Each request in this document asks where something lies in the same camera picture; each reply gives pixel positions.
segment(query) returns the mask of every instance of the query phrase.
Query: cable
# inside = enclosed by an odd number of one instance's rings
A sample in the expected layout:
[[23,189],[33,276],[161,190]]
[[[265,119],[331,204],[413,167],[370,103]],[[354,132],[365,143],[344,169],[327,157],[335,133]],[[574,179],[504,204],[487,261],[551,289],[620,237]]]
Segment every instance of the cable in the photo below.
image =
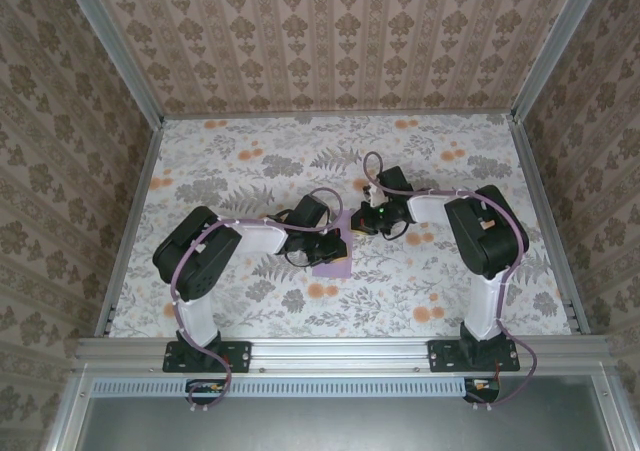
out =
[[[171,277],[171,286],[169,288],[169,291],[171,293],[173,311],[174,311],[174,314],[175,314],[175,317],[176,317],[176,321],[178,322],[178,329],[180,331],[180,334],[182,335],[182,337],[184,338],[184,340],[187,342],[187,344],[189,346],[191,346],[192,348],[200,351],[203,354],[206,354],[207,356],[212,357],[214,360],[216,360],[218,363],[220,363],[222,365],[222,367],[224,368],[224,371],[225,371],[225,374],[226,374],[225,385],[224,385],[224,388],[222,389],[222,391],[220,392],[220,395],[217,398],[215,398],[208,405],[201,406],[205,411],[209,407],[216,406],[217,404],[219,404],[220,401],[222,401],[222,399],[225,397],[225,395],[229,392],[229,388],[231,387],[231,368],[230,368],[229,364],[224,359],[222,359],[220,356],[218,356],[216,353],[214,353],[213,351],[209,351],[208,349],[206,349],[206,348],[200,346],[199,344],[197,344],[194,341],[194,339],[191,337],[191,335],[188,333],[188,331],[187,331],[187,329],[185,327],[184,320],[182,319],[182,316],[180,315],[180,308],[178,307],[178,303],[180,301],[180,293],[178,292],[178,290],[176,288],[177,287],[177,283],[178,283],[178,278],[180,277],[180,273],[182,272],[182,269],[184,268],[186,262],[189,260],[191,255],[195,252],[196,248],[207,238],[207,236],[209,236],[213,231],[218,229],[220,226],[225,226],[227,224],[263,225],[263,226],[271,226],[271,227],[274,227],[274,228],[291,229],[293,231],[303,231],[303,232],[310,232],[310,233],[317,233],[317,232],[320,232],[320,231],[328,231],[329,229],[334,228],[337,225],[337,223],[339,222],[340,218],[342,217],[342,212],[344,210],[344,205],[342,203],[342,198],[340,197],[340,195],[336,191],[334,191],[331,188],[326,188],[326,187],[316,188],[313,191],[311,191],[309,194],[310,195],[314,195],[314,194],[317,194],[317,193],[319,193],[321,191],[326,191],[326,192],[329,192],[329,193],[333,194],[336,197],[336,199],[338,200],[338,206],[339,206],[339,210],[338,210],[338,213],[336,214],[335,219],[330,223],[327,222],[327,224],[324,225],[324,226],[320,226],[318,228],[304,228],[302,226],[293,226],[291,224],[279,223],[277,221],[269,221],[266,218],[263,218],[263,219],[249,219],[249,218],[243,218],[243,219],[220,219],[220,220],[216,221],[214,224],[212,224],[211,226],[209,226],[207,229],[202,231],[202,233],[200,233],[200,236],[198,236],[191,243],[191,246],[189,247],[187,252],[184,253],[182,258],[178,262],[178,265],[176,266],[176,269],[173,272],[173,276]],[[197,408],[198,405],[193,402],[192,395],[193,395],[193,388],[189,392],[187,400],[189,401],[189,404],[191,404],[191,410],[194,411]]]
[[467,396],[469,396],[470,398],[475,399],[479,404],[488,404],[487,402],[485,402],[484,399],[482,399],[477,394],[474,394],[474,393],[471,393],[471,392],[467,391]]
[[398,234],[396,234],[393,238],[387,238],[387,236],[389,236],[388,234],[384,234],[382,233],[382,237],[384,239],[386,239],[387,241],[393,241],[394,239],[398,239],[401,236],[404,236],[404,233],[407,232],[407,229],[409,229],[409,223],[405,223],[404,224],[404,229],[402,231],[400,231]]
[[500,331],[502,331],[505,334],[505,336],[507,336],[507,338],[511,339],[514,343],[519,344],[520,346],[522,346],[524,349],[527,350],[527,352],[531,355],[532,363],[531,363],[531,368],[529,369],[529,373],[527,373],[527,376],[525,377],[524,381],[520,384],[520,386],[516,388],[514,392],[512,392],[507,397],[499,399],[491,404],[490,403],[482,403],[482,404],[484,404],[485,407],[490,407],[490,406],[496,406],[496,405],[504,404],[504,403],[507,403],[508,401],[511,401],[518,394],[520,394],[522,390],[529,384],[538,367],[538,356],[533,351],[531,346],[529,346],[527,343],[513,336],[509,332],[509,330],[507,330],[505,325],[502,324],[502,308],[504,306],[504,297],[507,290],[507,280],[515,272],[516,268],[520,265],[520,262],[522,261],[522,257],[524,256],[524,239],[522,237],[522,234],[520,233],[520,228],[518,228],[518,225],[516,224],[515,220],[509,215],[509,213],[507,213],[507,211],[502,206],[500,206],[498,203],[494,202],[493,200],[487,198],[486,196],[482,196],[481,194],[475,193],[473,191],[466,191],[466,190],[446,191],[446,190],[439,190],[439,189],[429,189],[426,191],[398,191],[396,189],[387,188],[386,186],[381,185],[373,176],[369,174],[369,171],[367,170],[367,161],[371,156],[375,156],[378,159],[378,163],[380,166],[380,171],[378,171],[378,173],[383,171],[384,165],[382,161],[382,156],[380,156],[380,153],[377,153],[376,151],[369,151],[367,154],[365,154],[364,158],[362,159],[362,169],[364,170],[364,175],[367,177],[369,182],[374,184],[376,187],[378,187],[382,191],[385,191],[390,194],[401,195],[401,196],[425,196],[425,195],[426,196],[468,196],[468,197],[477,199],[487,204],[488,206],[491,206],[493,209],[495,209],[498,212],[498,214],[500,214],[505,219],[505,221],[509,224],[509,226],[513,230],[514,235],[516,237],[516,241],[518,243],[518,255],[516,256],[516,259],[513,262],[513,264],[502,275],[502,279],[500,280],[500,294],[498,295],[498,309],[496,310],[496,321],[498,323],[498,327],[500,328]]

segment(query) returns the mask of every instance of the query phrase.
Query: patterned wall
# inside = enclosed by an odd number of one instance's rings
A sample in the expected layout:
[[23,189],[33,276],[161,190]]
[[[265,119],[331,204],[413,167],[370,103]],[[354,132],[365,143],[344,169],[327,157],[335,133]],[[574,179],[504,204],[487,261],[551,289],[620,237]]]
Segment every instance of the patterned wall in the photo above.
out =
[[55,416],[149,137],[74,0],[0,0],[0,449]]
[[565,0],[102,0],[165,114],[508,108]]
[[640,0],[594,0],[526,127],[593,331],[640,410]]

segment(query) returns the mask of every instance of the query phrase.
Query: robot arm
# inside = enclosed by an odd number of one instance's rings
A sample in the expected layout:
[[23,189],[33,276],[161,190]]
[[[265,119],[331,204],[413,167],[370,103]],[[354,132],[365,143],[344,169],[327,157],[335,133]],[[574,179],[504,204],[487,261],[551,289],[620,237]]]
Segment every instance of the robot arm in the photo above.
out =
[[[398,166],[382,171],[377,175],[377,180],[384,188],[413,191]],[[461,334],[470,335],[470,339],[476,342],[499,336],[501,330],[496,316],[500,282],[506,268],[515,262],[518,255],[517,239],[504,217],[472,197],[457,198],[445,204],[442,197],[398,195],[382,191],[375,185],[366,187],[364,193],[367,201],[362,202],[360,210],[351,220],[351,228],[356,232],[368,235],[380,232],[386,237],[396,224],[402,222],[405,223],[405,230],[411,223],[449,222],[460,257],[475,275],[471,286],[471,303]],[[489,198],[513,218],[526,252],[529,240],[524,228],[498,188],[485,186],[476,194]]]
[[[202,249],[189,257],[178,277],[176,289],[180,301],[177,307],[184,331],[202,347],[220,340],[209,291],[235,253],[284,255],[294,266],[315,266],[346,257],[347,246],[338,229],[320,233],[290,231],[278,226],[314,228],[323,216],[328,215],[329,208],[323,202],[306,195],[295,209],[270,216],[263,223],[238,221],[210,233],[203,241]],[[218,220],[209,208],[199,206],[163,241],[153,255],[153,264],[165,283],[171,283],[178,263],[191,243]]]

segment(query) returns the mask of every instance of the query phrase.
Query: floral wallpaper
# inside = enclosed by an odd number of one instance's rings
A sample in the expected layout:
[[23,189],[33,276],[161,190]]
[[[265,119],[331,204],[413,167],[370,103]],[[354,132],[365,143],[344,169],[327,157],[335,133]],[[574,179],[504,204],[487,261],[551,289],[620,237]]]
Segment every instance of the floral wallpaper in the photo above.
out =
[[74,0],[0,0],[0,449],[47,436],[149,137]]
[[165,115],[511,107],[565,0],[101,0]]
[[[357,209],[369,150],[418,189],[497,185],[531,238],[505,322],[521,335],[569,334],[507,120],[428,115],[166,122],[110,337],[175,336],[169,288],[151,256],[194,207],[265,216],[329,186]],[[457,335],[472,274],[442,214],[395,241],[354,236],[348,279],[316,277],[282,256],[236,254],[210,294],[216,323],[227,338]]]
[[640,0],[594,0],[525,125],[592,330],[640,414]]

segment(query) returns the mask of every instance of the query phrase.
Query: ventilated metal strip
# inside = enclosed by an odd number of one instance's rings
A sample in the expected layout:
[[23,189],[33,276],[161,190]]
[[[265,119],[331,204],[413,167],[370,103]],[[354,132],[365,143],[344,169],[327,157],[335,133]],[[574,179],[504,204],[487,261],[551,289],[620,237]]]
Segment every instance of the ventilated metal strip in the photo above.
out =
[[[93,398],[185,397],[187,378],[100,378]],[[353,398],[464,396],[464,378],[235,378],[229,397]],[[210,396],[194,393],[195,397]]]

